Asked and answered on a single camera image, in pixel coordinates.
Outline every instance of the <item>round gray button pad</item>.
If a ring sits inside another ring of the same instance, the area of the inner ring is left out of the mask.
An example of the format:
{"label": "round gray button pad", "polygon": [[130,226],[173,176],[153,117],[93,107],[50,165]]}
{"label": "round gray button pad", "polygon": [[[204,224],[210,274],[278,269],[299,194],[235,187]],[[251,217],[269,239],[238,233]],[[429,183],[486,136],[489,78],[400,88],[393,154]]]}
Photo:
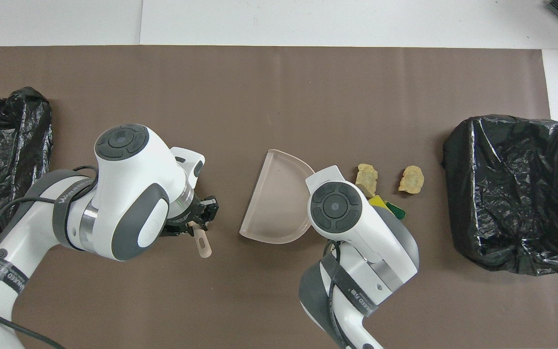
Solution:
{"label": "round gray button pad", "polygon": [[363,203],[358,192],[342,182],[328,182],[311,196],[311,217],[326,232],[343,233],[361,217]]}
{"label": "round gray button pad", "polygon": [[94,146],[96,154],[108,161],[128,159],[141,152],[148,144],[146,126],[138,124],[120,125],[106,130]]}

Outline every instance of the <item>dustpan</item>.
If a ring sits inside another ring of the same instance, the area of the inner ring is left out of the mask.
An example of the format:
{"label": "dustpan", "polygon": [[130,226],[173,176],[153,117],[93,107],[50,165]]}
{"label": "dustpan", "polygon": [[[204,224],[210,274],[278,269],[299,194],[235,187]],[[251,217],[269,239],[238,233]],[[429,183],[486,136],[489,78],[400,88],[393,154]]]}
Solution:
{"label": "dustpan", "polygon": [[268,150],[240,234],[276,244],[301,237],[311,226],[305,178],[312,174],[314,170],[301,159],[281,150]]}

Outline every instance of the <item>black plastic bag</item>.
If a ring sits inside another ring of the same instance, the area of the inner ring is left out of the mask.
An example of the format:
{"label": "black plastic bag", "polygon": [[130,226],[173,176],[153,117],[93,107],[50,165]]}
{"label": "black plastic bag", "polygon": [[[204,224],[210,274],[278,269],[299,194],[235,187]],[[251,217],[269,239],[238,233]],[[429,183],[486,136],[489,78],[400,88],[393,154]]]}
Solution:
{"label": "black plastic bag", "polygon": [[456,250],[490,271],[558,272],[558,122],[471,117],[443,153]]}
{"label": "black plastic bag", "polygon": [[26,87],[0,98],[0,208],[48,171],[52,144],[51,106],[38,91]]}

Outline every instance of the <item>brown paper mat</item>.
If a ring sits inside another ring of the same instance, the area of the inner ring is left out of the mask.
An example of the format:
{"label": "brown paper mat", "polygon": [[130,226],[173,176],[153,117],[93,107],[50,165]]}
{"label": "brown paper mat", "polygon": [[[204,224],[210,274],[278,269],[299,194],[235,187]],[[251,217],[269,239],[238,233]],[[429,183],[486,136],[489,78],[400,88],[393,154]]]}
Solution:
{"label": "brown paper mat", "polygon": [[[540,51],[306,47],[0,48],[0,97],[33,86],[53,106],[52,169],[95,164],[93,142],[126,122],[203,153],[200,196],[221,208],[197,256],[161,238],[126,263],[61,247],[18,299],[14,320],[70,348],[332,348],[298,301],[324,239],[266,245],[238,230],[269,148],[314,170],[360,162],[405,208],[419,274],[365,326],[387,349],[558,347],[558,274],[482,270],[451,241],[442,143],[460,121],[548,118]],[[425,187],[396,192],[418,165]],[[38,344],[22,336],[27,347]]]}

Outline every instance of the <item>velcro strap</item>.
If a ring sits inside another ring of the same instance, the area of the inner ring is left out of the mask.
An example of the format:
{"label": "velcro strap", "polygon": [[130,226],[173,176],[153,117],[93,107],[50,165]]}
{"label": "velcro strap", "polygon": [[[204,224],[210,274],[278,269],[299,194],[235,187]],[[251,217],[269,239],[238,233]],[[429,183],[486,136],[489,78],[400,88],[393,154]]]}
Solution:
{"label": "velcro strap", "polygon": [[357,284],[357,282],[348,274],[346,269],[339,264],[333,254],[326,254],[321,260],[322,265],[330,278],[335,281],[337,288],[352,303],[354,308],[361,312],[364,316],[370,316],[378,305],[365,294],[365,291]]}
{"label": "velcro strap", "polygon": [[70,210],[71,203],[73,203],[73,197],[75,197],[78,192],[91,185],[92,182],[93,179],[91,178],[75,182],[73,185],[69,186],[62,195],[55,199],[55,203],[53,204],[53,232],[60,244],[65,247],[81,250],[76,248],[68,238],[68,232],[66,231],[66,226],[68,225],[68,211]]}
{"label": "velcro strap", "polygon": [[0,258],[0,280],[20,294],[25,289],[29,278],[20,269],[14,267],[10,261]]}

